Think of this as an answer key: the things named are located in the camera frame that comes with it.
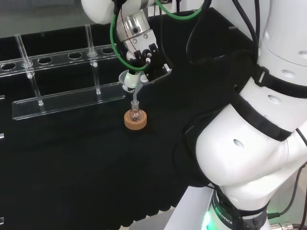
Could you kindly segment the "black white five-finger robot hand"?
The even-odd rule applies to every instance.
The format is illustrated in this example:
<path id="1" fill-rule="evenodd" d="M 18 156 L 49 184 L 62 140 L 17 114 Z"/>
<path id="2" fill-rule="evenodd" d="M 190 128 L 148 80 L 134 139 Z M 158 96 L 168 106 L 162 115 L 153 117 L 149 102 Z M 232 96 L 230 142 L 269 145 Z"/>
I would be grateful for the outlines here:
<path id="1" fill-rule="evenodd" d="M 144 70 L 129 69 L 119 78 L 123 90 L 132 93 L 138 85 L 149 83 L 158 53 L 156 37 L 150 29 L 123 41 L 123 45 L 123 59 L 135 68 L 145 67 Z"/>

